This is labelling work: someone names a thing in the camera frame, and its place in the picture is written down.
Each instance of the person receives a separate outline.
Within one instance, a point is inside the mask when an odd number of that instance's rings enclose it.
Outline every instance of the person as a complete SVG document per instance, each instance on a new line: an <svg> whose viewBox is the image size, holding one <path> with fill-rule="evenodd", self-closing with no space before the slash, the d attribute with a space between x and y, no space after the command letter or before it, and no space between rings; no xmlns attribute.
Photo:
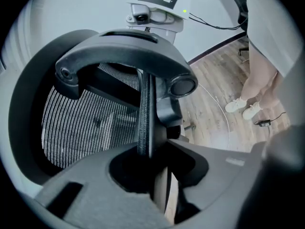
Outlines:
<svg viewBox="0 0 305 229"><path fill-rule="evenodd" d="M250 75L238 99L225 110L244 108L250 98L265 90L260 101L243 111L245 120L260 110L276 106L276 89L293 67L303 48L303 40L286 8L278 0L247 0Z"/></svg>

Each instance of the beige pants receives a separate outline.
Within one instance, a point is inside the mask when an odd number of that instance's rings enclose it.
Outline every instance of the beige pants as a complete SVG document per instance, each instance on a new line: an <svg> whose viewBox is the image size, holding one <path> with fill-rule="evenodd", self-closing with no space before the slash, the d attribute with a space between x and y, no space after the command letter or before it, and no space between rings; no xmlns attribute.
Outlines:
<svg viewBox="0 0 305 229"><path fill-rule="evenodd" d="M272 108L279 103L275 94L276 87L282 82L278 70L261 53L249 44L250 76L244 83L241 98L248 100L264 92L260 101L262 109Z"/></svg>

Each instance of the black mesh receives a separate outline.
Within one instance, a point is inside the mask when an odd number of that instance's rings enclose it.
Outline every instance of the black mesh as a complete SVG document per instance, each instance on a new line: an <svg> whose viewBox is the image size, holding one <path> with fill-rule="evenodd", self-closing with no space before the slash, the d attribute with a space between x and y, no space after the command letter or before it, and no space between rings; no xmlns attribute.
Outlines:
<svg viewBox="0 0 305 229"><path fill-rule="evenodd" d="M137 74L99 67L138 90ZM54 165L65 168L86 155L133 142L136 117L136 111L86 90L71 100L53 87L43 111L42 148Z"/></svg>

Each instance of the white sneaker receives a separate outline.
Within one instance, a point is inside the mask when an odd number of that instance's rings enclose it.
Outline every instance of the white sneaker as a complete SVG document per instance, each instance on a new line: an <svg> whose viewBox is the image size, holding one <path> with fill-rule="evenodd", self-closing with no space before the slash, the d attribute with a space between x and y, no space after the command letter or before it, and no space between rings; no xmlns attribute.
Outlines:
<svg viewBox="0 0 305 229"><path fill-rule="evenodd" d="M251 120L260 110L262 110L262 108L259 106L259 102L255 102L253 105L250 105L250 108L247 108L243 112L243 118L245 120Z"/></svg>
<svg viewBox="0 0 305 229"><path fill-rule="evenodd" d="M236 100L233 100L232 102L228 103L225 106L225 110L228 113L233 113L238 109L244 108L247 105L246 100L242 100L241 98L237 98Z"/></svg>

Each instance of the wooden floor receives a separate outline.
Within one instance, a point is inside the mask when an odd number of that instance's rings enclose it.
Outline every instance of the wooden floor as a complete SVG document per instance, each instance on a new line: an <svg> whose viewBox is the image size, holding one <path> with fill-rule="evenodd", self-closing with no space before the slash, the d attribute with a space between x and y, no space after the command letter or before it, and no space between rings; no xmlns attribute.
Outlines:
<svg viewBox="0 0 305 229"><path fill-rule="evenodd" d="M249 76L249 52L238 56L238 49L248 46L247 38L238 39L191 65L199 83L205 87L224 110L226 104L240 96L242 87ZM250 99L248 105L256 99ZM281 104L269 110L260 111L251 121L242 118L241 109L233 114L226 113L231 142L228 147L228 126L217 103L210 95L198 86L191 95L180 99L183 112L185 135L190 143L219 149L250 152L253 144L268 140L268 127L259 127L253 123L257 120L275 119L284 109ZM290 125L286 114L283 114L269 127L270 136L286 129Z"/></svg>

